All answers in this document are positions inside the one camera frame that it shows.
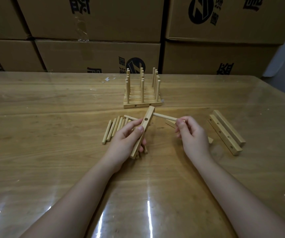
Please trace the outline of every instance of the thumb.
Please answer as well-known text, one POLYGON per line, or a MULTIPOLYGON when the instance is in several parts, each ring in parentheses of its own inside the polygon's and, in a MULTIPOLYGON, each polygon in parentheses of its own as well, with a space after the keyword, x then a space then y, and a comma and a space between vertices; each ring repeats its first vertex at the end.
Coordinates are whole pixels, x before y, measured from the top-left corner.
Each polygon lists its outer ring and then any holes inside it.
POLYGON ((143 134, 144 128, 143 126, 138 126, 126 139, 130 144, 134 145, 136 141, 140 138, 143 134))
POLYGON ((191 136, 187 124, 182 119, 177 119, 176 124, 179 127, 182 139, 189 138, 191 136))

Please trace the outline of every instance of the wooden table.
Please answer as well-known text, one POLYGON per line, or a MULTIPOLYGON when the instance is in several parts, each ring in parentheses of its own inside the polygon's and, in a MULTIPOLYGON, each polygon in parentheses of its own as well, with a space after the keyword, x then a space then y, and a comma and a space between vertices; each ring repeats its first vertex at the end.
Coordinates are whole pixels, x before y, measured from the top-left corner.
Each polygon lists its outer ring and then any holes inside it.
MULTIPOLYGON (((124 77, 0 72, 0 237, 19 236, 101 158, 110 119, 144 116, 123 109, 124 77)), ((156 111, 193 116, 214 139, 214 159, 285 218, 285 94, 251 76, 161 80, 156 111), (214 109, 246 139, 240 156, 208 123, 214 109)), ((236 236, 173 128, 153 117, 146 138, 149 154, 112 177, 87 236, 236 236)))

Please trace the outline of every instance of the forearm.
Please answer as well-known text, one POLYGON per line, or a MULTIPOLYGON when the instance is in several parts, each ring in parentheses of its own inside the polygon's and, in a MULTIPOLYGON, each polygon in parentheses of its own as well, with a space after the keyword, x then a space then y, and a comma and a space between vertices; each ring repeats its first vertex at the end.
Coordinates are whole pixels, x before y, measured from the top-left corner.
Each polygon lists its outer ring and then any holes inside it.
POLYGON ((239 237, 285 237, 285 221, 211 157, 191 159, 191 161, 223 208, 239 237))
POLYGON ((22 237, 83 237, 112 175, 101 159, 22 237))

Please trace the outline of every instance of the circular logo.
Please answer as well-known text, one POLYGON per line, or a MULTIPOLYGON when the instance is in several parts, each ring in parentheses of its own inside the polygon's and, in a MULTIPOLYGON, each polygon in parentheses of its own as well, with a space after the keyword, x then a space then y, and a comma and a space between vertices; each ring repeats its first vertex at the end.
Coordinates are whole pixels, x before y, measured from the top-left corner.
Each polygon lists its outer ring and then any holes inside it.
POLYGON ((126 63, 126 69, 129 68, 130 73, 132 74, 139 74, 140 68, 143 68, 146 71, 146 65, 143 60, 140 58, 131 58, 126 63))
POLYGON ((189 5, 189 18, 195 24, 204 23, 212 14, 214 0, 192 0, 189 5))

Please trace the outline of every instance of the left hand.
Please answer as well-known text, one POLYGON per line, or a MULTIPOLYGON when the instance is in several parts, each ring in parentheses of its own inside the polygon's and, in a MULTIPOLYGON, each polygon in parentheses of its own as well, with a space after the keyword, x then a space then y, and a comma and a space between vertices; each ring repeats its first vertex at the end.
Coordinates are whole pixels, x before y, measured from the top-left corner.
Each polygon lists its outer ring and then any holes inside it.
MULTIPOLYGON (((115 166, 115 172, 119 171, 121 165, 130 156, 133 146, 143 134, 143 126, 138 126, 142 119, 134 120, 126 124, 123 128, 118 130, 113 137, 111 144, 105 153, 103 159, 111 162, 115 166)), ((143 145, 146 145, 146 140, 143 139, 143 145)), ((140 146, 139 152, 143 152, 143 147, 140 146)))

